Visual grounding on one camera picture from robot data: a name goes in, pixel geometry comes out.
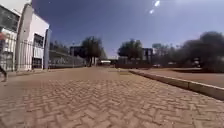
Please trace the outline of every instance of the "building wall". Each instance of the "building wall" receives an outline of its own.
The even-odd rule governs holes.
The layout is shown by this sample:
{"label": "building wall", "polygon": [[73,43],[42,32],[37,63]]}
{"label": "building wall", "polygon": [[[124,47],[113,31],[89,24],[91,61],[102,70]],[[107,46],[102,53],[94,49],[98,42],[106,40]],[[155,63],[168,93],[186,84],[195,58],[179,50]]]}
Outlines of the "building wall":
{"label": "building wall", "polygon": [[[27,63],[29,65],[26,66],[26,69],[30,70],[32,67],[32,57],[38,58],[42,60],[42,68],[43,68],[43,60],[44,60],[44,46],[45,46],[45,36],[46,31],[49,29],[49,24],[44,21],[42,18],[40,18],[38,15],[33,13],[31,23],[30,23],[30,31],[27,41],[31,44],[31,46],[34,46],[33,49],[27,48],[28,51],[28,58]],[[44,37],[43,46],[39,47],[34,44],[34,34],[38,34],[42,37]]]}
{"label": "building wall", "polygon": [[5,45],[1,56],[1,66],[7,71],[13,71],[15,69],[15,48],[17,33],[3,29],[2,33],[6,35]]}
{"label": "building wall", "polygon": [[22,14],[24,5],[31,2],[32,0],[0,0],[2,6],[18,15]]}

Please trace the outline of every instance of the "interlocking paver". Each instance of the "interlocking paver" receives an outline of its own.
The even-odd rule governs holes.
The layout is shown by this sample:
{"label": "interlocking paver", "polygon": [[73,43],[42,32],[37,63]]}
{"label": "interlocking paver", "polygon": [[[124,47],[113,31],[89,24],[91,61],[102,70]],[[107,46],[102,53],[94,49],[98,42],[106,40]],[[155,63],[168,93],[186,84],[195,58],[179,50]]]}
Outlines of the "interlocking paver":
{"label": "interlocking paver", "polygon": [[116,69],[65,69],[0,85],[0,119],[7,128],[224,128],[224,103]]}

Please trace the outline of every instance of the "sky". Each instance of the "sky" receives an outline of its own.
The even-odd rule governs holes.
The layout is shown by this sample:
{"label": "sky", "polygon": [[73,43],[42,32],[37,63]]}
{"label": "sky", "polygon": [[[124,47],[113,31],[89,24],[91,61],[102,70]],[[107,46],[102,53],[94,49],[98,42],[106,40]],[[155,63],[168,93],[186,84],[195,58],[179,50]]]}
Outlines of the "sky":
{"label": "sky", "polygon": [[181,45],[203,32],[224,32],[224,0],[33,0],[35,12],[50,24],[52,40],[79,45],[102,39],[109,58],[130,39]]}

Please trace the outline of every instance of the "white building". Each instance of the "white building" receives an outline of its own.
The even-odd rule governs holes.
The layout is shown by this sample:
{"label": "white building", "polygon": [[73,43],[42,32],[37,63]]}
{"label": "white building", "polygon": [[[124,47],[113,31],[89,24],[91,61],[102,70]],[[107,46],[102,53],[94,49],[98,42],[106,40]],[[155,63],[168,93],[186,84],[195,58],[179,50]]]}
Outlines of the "white building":
{"label": "white building", "polygon": [[35,14],[31,2],[0,0],[0,27],[7,37],[1,65],[6,70],[43,68],[49,23]]}

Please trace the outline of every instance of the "curb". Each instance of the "curb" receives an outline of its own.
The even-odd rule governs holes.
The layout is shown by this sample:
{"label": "curb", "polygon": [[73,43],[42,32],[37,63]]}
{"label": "curb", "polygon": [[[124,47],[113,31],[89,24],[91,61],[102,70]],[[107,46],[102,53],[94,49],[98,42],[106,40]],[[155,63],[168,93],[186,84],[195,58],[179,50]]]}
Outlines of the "curb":
{"label": "curb", "polygon": [[182,79],[160,76],[155,74],[148,74],[148,73],[143,73],[138,71],[129,70],[129,72],[139,76],[149,78],[149,79],[157,80],[159,82],[170,84],[179,88],[201,93],[206,96],[210,96],[215,99],[224,101],[224,88],[220,88],[220,87],[216,87],[216,86],[208,85],[208,84],[203,84],[203,83],[198,83],[194,81],[182,80]]}

